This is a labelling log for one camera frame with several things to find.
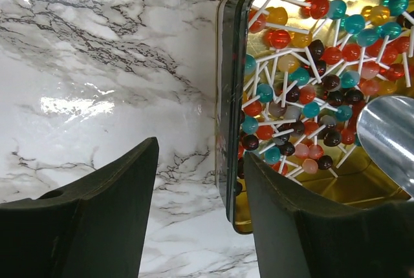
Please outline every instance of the white lollipop stick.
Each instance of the white lollipop stick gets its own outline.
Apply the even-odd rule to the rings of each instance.
[[[301,169],[300,171],[298,171],[297,173],[295,173],[293,176],[290,177],[290,179],[295,180],[295,182],[300,183],[299,181],[297,181],[295,178],[300,175],[301,173],[304,173],[305,171],[303,169]]]
[[[256,5],[252,5],[252,6],[251,6],[251,8],[252,8],[253,10],[255,10],[255,11],[260,10],[260,8],[259,8],[258,6],[256,6]],[[269,13],[269,11],[266,11],[266,10],[264,10],[262,13],[263,13],[264,15],[269,15],[269,14],[270,14],[270,13]]]
[[[259,154],[263,154],[264,152],[266,152],[270,148],[274,147],[275,145],[276,145],[275,143],[269,144],[268,146],[262,148],[262,150],[259,151]]]
[[[260,58],[256,59],[256,63],[262,63],[266,60],[270,60],[270,59],[273,59],[273,58],[276,58],[276,57],[280,57],[280,56],[289,54],[291,52],[292,52],[292,50],[284,50],[284,51],[281,51],[281,52],[278,52],[278,53],[275,53],[275,54],[272,54],[272,55],[269,55],[269,56],[260,57]]]
[[[310,68],[311,68],[311,69],[312,69],[312,71],[313,71],[313,74],[314,74],[314,76],[315,76],[315,78],[316,78],[316,81],[317,81],[318,83],[322,83],[321,77],[320,77],[320,75],[318,74],[318,69],[316,68],[315,62],[313,61],[313,58],[312,58],[311,52],[310,52],[310,50],[309,50],[309,48],[308,48],[308,47],[305,47],[305,53],[306,53],[306,56],[308,57],[308,60],[309,60],[309,62],[310,62]]]
[[[376,57],[376,63],[380,63],[381,59],[382,59],[382,55],[384,55],[384,52],[386,50],[386,46],[389,40],[389,35],[386,35],[384,37],[384,42],[382,42],[381,48],[380,48],[380,52],[378,53],[378,56]]]
[[[406,87],[411,87],[411,78],[409,76],[407,53],[402,53],[402,66],[404,67],[404,76],[406,77]]]
[[[337,62],[336,64],[334,64],[334,65],[332,65],[332,66],[330,66],[327,70],[326,70],[326,72],[324,73],[324,74],[322,74],[321,75],[321,79],[322,78],[324,78],[324,77],[326,77],[328,74],[330,74],[334,69],[336,69],[341,63],[343,63],[344,62],[344,60],[343,59],[341,59],[339,62]],[[310,79],[309,80],[309,83],[310,84],[312,84],[312,85],[315,85],[316,84],[316,82],[317,82],[317,80],[316,79]]]
[[[284,135],[284,134],[290,134],[290,133],[293,133],[293,131],[294,131],[294,129],[293,129],[293,128],[291,128],[291,129],[287,129],[286,131],[280,131],[280,132],[278,132],[278,133],[273,134],[273,135],[272,135],[272,137],[273,137],[273,138],[280,137],[280,136],[282,136],[282,135]]]
[[[318,116],[315,116],[315,118],[313,119],[315,123],[318,123]],[[315,135],[313,137],[313,144],[317,145],[318,144],[318,135]]]
[[[295,119],[291,120],[279,120],[279,121],[268,121],[268,122],[259,122],[259,126],[267,126],[267,125],[277,125],[277,124],[289,124],[296,122]]]
[[[283,76],[283,88],[282,88],[282,108],[286,107],[286,93],[287,93],[287,78],[289,76],[288,72],[285,72]]]
[[[346,67],[349,66],[349,62],[346,62],[342,65],[342,67],[338,70],[338,72],[336,73],[337,76],[340,76],[342,74],[342,72],[345,70]]]
[[[298,164],[292,163],[292,162],[290,162],[289,160],[286,160],[286,164],[288,164],[288,165],[290,165],[290,166],[293,166],[293,167],[299,167],[299,165],[298,165]]]
[[[358,64],[358,74],[361,76],[362,64],[364,63],[365,47],[361,48],[360,62]]]
[[[414,25],[414,18],[407,12],[403,11],[402,15],[412,24]]]
[[[306,7],[311,7],[312,6],[308,2],[299,1],[299,0],[280,0],[280,1],[289,2],[289,3],[292,3],[293,5],[299,5],[299,6],[306,6]]]
[[[294,147],[296,147],[298,144],[300,144],[304,139],[306,138],[306,134],[303,134],[299,137],[299,139],[296,140],[296,142],[293,144]]]
[[[294,105],[295,107],[301,108],[303,109],[305,106],[301,105],[300,103],[295,103],[295,102],[286,102],[288,105]]]
[[[341,40],[339,40],[338,42],[337,42],[337,44],[336,45],[339,45],[339,44],[341,44],[341,47],[339,48],[340,50],[343,50],[343,48],[346,46],[346,44],[347,44],[347,42],[348,42],[348,40],[349,40],[349,38],[352,36],[352,34],[346,34],[346,36],[345,37],[343,37]]]
[[[414,25],[411,26],[411,34],[409,35],[408,57],[414,56]]]
[[[342,166],[342,164],[346,161],[346,159],[351,155],[351,153],[355,150],[356,145],[354,145],[350,150],[343,156],[343,158],[338,162],[338,165],[336,165],[336,168],[339,168]]]
[[[317,34],[319,34],[319,32],[321,31],[321,29],[323,28],[323,26],[326,25],[326,23],[328,22],[328,20],[329,20],[329,18],[326,17],[323,20],[322,24],[320,24],[319,27],[317,29],[315,29],[315,31],[313,32],[313,37],[312,37],[313,39],[316,37]]]
[[[244,109],[245,107],[247,107],[248,105],[251,105],[252,103],[254,103],[256,100],[260,99],[260,95],[254,96],[252,99],[246,101],[244,104],[241,105],[241,108]]]
[[[282,173],[283,170],[283,166],[285,165],[286,162],[286,155],[283,155],[282,161],[280,162],[280,166],[279,166],[279,173]]]
[[[311,133],[310,135],[308,135],[308,139],[311,139],[312,137],[317,136],[321,131],[323,131],[326,128],[326,125],[322,125],[321,127],[319,127],[317,130],[315,130],[313,133]]]
[[[328,168],[328,170],[334,175],[335,178],[338,178],[338,175],[334,172],[332,168]]]
[[[293,169],[291,172],[287,173],[286,176],[292,176],[293,174],[297,173],[298,171],[302,170],[302,166],[299,166],[296,169]]]
[[[303,58],[302,56],[300,56],[297,52],[292,51],[290,53],[290,55],[295,56],[296,58],[298,58],[302,63],[306,63],[307,65],[310,65],[311,63],[309,62],[309,60]]]
[[[338,34],[339,29],[341,28],[341,19],[336,20],[335,23],[335,35],[334,35],[334,42],[332,43],[333,47],[336,46],[336,42],[338,42]]]
[[[250,28],[254,22],[259,18],[259,16],[263,13],[263,11],[265,10],[266,6],[269,4],[269,2],[271,2],[271,0],[266,0],[265,4],[262,5],[260,7],[259,10],[257,10],[256,14],[254,14],[254,16],[252,17],[252,19],[248,22],[248,27]]]
[[[341,150],[342,152],[344,152],[345,154],[348,153],[347,150],[345,150],[345,148],[342,146],[342,144],[338,145],[339,150]]]
[[[300,28],[295,28],[295,27],[290,27],[290,26],[283,26],[283,25],[272,24],[272,23],[266,23],[266,27],[275,28],[275,29],[284,29],[284,30],[288,30],[288,31],[297,32],[299,34],[308,34],[309,33],[309,30],[307,30],[307,29],[300,29]]]

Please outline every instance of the metal tin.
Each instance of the metal tin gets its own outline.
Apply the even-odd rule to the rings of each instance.
[[[243,95],[243,60],[247,48],[260,48],[258,38],[248,38],[248,12],[255,0],[222,0],[217,10],[217,99],[215,114],[215,179],[226,206],[227,219],[238,233],[251,233],[252,223],[245,192],[244,180],[237,179],[237,151],[241,103]],[[345,0],[348,8],[359,13],[367,6],[378,5],[381,0]],[[412,0],[409,11],[414,9]],[[298,8],[288,8],[289,21],[303,28],[310,28],[314,21],[306,21],[298,15]],[[331,36],[324,28],[321,35],[327,41]],[[397,93],[414,96],[414,89],[398,84]],[[332,157],[340,158],[338,149],[330,149]],[[324,172],[309,176],[302,174],[298,180],[306,188],[331,200],[368,208],[388,200],[407,200],[409,196],[400,189],[368,158],[362,148],[354,150],[351,157],[337,171],[338,179]],[[243,185],[243,192],[236,197],[236,182]]]

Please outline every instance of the metal scoop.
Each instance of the metal scoop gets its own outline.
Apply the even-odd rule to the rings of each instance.
[[[362,109],[356,130],[372,161],[414,197],[414,99],[375,98]]]

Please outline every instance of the marble surface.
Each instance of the marble surface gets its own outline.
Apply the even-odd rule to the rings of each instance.
[[[219,0],[0,0],[0,202],[160,142],[140,277],[259,277],[213,184]]]

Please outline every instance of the red lollipop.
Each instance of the red lollipop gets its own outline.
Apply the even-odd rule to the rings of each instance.
[[[394,63],[389,66],[389,70],[387,70],[386,78],[389,81],[395,81],[404,76],[404,67],[401,63]]]
[[[313,19],[319,19],[325,16],[329,11],[329,1],[328,0],[312,0],[311,8],[309,11],[310,16]]]
[[[262,140],[269,140],[272,138],[274,130],[270,125],[259,126],[256,131],[256,136]]]
[[[346,44],[342,50],[342,57],[345,61],[356,61],[360,59],[361,48],[356,43]]]
[[[283,29],[268,30],[263,35],[263,43],[268,47],[274,47],[281,50],[290,43],[290,34]]]
[[[398,53],[406,53],[409,48],[409,37],[399,37],[392,42],[392,45],[397,49]]]
[[[279,172],[280,163],[281,162],[277,162],[276,164],[272,165],[272,168],[273,168],[274,171]],[[281,175],[285,176],[286,174],[287,174],[287,164],[283,165]]]
[[[245,112],[245,114],[249,115],[249,116],[256,116],[259,115],[260,112],[262,111],[262,105],[260,103],[259,100],[256,100],[254,103],[251,103],[250,105],[247,105],[243,111]]]
[[[386,65],[392,64],[398,56],[398,50],[395,47],[386,46],[386,49],[381,57],[381,62],[385,63]]]
[[[307,3],[312,3],[313,1],[314,0],[305,0],[305,2],[307,2]],[[301,7],[300,10],[301,10],[301,14],[304,18],[309,18],[311,16],[310,6],[303,6],[303,7]]]
[[[383,42],[383,39],[378,39],[374,44],[365,49],[365,53],[367,53],[371,57],[378,57]]]
[[[250,11],[248,14],[248,20],[251,21],[256,11]],[[263,14],[260,14],[252,26],[248,29],[253,34],[256,34],[266,27],[266,17]]]
[[[342,59],[342,52],[337,47],[327,47],[321,59],[328,65],[334,65]]]

